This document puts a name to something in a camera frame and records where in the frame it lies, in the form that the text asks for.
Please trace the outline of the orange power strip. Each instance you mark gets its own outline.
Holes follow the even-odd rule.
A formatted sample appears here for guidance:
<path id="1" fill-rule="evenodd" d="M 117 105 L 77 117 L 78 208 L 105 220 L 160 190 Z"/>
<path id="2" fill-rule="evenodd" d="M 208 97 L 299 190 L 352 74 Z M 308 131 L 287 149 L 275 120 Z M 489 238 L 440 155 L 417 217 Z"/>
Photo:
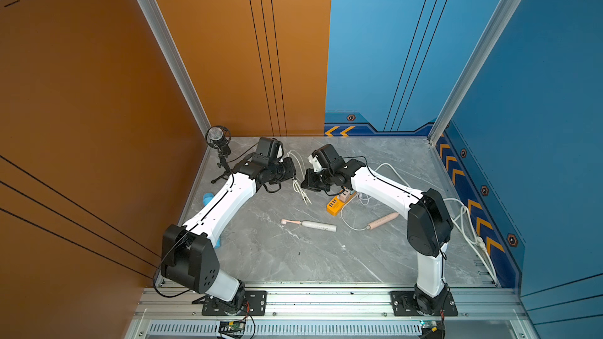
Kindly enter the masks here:
<path id="1" fill-rule="evenodd" d="M 335 196 L 326 206 L 326 211 L 331 215 L 331 216 L 337 216 L 342 209 L 345 207 L 346 204 L 348 204 L 355 196 L 353 196 L 352 199 L 350 199 L 348 202 L 342 202 L 339 199 L 339 195 Z"/>

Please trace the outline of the pink electric toothbrush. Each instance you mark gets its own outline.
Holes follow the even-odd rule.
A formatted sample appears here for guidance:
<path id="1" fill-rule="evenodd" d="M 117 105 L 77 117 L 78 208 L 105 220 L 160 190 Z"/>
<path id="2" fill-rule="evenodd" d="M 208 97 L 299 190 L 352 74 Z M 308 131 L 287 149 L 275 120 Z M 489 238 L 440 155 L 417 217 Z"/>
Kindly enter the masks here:
<path id="1" fill-rule="evenodd" d="M 379 218 L 377 220 L 372 221 L 371 223 L 369 223 L 367 225 L 367 227 L 368 227 L 369 230 L 374 230 L 374 229 L 376 229 L 376 228 L 378 228 L 378 227 L 380 227 L 380 226 L 382 226 L 384 224 L 387 224 L 387 223 L 395 220 L 399 216 L 400 215 L 397 212 L 390 213 L 390 214 L 388 214 L 388 215 L 386 215 L 386 216 L 384 216 L 382 218 Z"/>

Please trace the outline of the pink charger adapter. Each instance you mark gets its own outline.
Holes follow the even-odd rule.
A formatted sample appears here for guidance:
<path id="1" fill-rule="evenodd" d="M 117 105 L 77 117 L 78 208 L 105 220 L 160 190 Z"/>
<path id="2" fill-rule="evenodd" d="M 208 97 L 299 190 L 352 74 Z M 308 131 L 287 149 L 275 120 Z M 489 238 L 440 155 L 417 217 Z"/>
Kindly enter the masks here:
<path id="1" fill-rule="evenodd" d="M 344 191 L 339 195 L 339 199 L 342 202 L 348 202 L 350 199 L 353 198 L 353 196 L 355 196 L 355 191 L 353 190 L 348 190 L 348 189 L 344 189 Z"/>

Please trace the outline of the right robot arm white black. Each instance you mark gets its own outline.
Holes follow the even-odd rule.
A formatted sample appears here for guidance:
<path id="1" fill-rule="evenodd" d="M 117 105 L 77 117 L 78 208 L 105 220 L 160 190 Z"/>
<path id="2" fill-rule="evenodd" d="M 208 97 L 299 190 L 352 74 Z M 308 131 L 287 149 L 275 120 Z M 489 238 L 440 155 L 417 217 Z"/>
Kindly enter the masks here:
<path id="1" fill-rule="evenodd" d="M 414 305 L 421 315 L 441 315 L 449 293 L 444 271 L 453 229 L 441 193 L 404 186 L 374 171 L 359 156 L 342 157 L 331 144 L 315 150 L 309 161 L 304 189 L 327 193 L 338 186 L 363 193 L 407 220 L 407 239 L 418 258 Z"/>

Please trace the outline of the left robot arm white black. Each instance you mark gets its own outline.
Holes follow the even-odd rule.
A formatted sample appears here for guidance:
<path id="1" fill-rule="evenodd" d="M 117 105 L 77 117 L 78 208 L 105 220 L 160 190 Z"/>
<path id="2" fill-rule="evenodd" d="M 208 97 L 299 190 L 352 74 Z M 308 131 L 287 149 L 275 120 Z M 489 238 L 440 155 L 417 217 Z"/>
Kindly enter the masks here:
<path id="1" fill-rule="evenodd" d="M 284 156 L 282 142 L 260 138 L 255 152 L 230 169 L 225 185 L 207 206 L 182 226 L 172 224 L 164 232 L 159 274 L 213 298 L 229 314 L 240 312 L 245 299 L 244 282 L 221 270 L 215 243 L 229 221 L 260 188 L 280 186 L 295 174 L 292 159 Z"/>

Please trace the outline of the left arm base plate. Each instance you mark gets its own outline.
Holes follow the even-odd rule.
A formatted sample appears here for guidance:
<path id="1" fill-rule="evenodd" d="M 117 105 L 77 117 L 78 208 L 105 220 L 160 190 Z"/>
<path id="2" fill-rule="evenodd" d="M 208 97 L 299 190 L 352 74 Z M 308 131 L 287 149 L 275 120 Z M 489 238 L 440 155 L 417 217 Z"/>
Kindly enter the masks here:
<path id="1" fill-rule="evenodd" d="M 253 317 L 265 315 L 267 292 L 265 290 L 244 290 L 235 295 L 231 301 L 218 298 L 206 298 L 202 309 L 203 316 L 234 315 Z"/>

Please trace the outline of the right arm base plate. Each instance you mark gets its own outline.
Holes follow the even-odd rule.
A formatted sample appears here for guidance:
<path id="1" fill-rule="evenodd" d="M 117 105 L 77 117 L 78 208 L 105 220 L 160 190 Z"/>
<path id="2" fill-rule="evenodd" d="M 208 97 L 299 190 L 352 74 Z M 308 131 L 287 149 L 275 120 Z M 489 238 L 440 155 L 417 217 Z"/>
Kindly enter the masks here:
<path id="1" fill-rule="evenodd" d="M 436 298 L 415 290 L 394 290 L 389 293 L 395 316 L 457 317 L 459 311 L 452 292 L 444 288 Z"/>

